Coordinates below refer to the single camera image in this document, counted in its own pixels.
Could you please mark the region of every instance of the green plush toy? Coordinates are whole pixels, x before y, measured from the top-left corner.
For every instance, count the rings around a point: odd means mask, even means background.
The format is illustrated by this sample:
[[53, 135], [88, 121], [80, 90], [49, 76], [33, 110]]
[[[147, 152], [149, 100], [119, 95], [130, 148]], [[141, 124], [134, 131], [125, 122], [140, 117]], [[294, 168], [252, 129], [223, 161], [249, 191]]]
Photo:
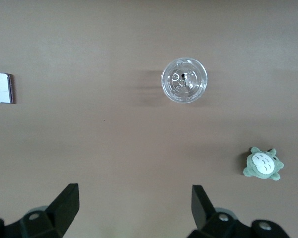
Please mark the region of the green plush toy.
[[257, 147], [252, 147], [251, 155], [247, 157], [247, 166], [244, 169], [246, 176], [256, 176], [261, 179], [270, 178], [279, 180], [278, 171], [284, 167], [284, 164], [276, 157], [276, 150], [261, 151]]

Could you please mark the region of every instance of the screw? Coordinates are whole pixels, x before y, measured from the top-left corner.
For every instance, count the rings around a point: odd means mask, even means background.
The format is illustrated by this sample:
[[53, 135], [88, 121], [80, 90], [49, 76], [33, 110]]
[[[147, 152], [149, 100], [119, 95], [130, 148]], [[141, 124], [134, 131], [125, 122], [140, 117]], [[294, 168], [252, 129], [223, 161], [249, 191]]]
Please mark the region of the screw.
[[35, 220], [39, 217], [38, 213], [33, 213], [31, 216], [29, 216], [29, 220]]
[[267, 222], [260, 222], [259, 226], [261, 229], [270, 231], [272, 229], [272, 227], [267, 223]]
[[227, 222], [229, 220], [228, 216], [226, 214], [219, 214], [219, 219], [223, 222]]

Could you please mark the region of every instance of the plush toy ear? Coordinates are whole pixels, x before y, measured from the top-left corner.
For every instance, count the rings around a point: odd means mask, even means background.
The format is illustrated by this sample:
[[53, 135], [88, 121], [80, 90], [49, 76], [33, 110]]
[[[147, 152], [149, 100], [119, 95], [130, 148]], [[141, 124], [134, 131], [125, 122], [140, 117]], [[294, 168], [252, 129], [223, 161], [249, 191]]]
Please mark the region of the plush toy ear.
[[248, 167], [246, 167], [243, 171], [245, 176], [252, 176], [252, 174], [249, 172]]
[[276, 150], [275, 149], [271, 149], [268, 151], [270, 154], [272, 154], [273, 156], [276, 155]]
[[279, 175], [279, 173], [276, 172], [276, 173], [270, 175], [270, 178], [274, 181], [278, 181], [280, 179], [280, 175]]
[[253, 154], [257, 153], [257, 152], [262, 152], [260, 149], [258, 149], [257, 147], [252, 147], [250, 149], [250, 152], [252, 152]]
[[278, 167], [279, 167], [280, 169], [282, 169], [282, 168], [284, 167], [284, 163], [281, 162], [281, 161], [278, 161]]

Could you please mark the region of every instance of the stuffed animal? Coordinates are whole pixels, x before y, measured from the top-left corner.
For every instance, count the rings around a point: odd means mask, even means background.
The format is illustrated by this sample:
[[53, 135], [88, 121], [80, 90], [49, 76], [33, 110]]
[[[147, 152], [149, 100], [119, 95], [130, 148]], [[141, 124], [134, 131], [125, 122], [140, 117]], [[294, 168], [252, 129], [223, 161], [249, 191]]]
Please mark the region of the stuffed animal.
[[280, 179], [278, 171], [284, 164], [276, 157], [275, 149], [261, 151], [257, 147], [252, 147], [250, 151], [252, 154], [247, 157], [247, 166], [243, 171], [246, 176], [270, 178], [274, 181]]

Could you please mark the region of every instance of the white smartphone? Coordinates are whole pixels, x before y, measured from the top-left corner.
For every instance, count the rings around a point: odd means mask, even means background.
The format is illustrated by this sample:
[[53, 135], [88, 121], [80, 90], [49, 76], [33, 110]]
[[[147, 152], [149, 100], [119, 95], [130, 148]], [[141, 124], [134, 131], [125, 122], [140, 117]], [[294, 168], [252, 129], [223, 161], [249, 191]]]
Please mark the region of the white smartphone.
[[14, 103], [11, 75], [0, 73], [0, 103]]

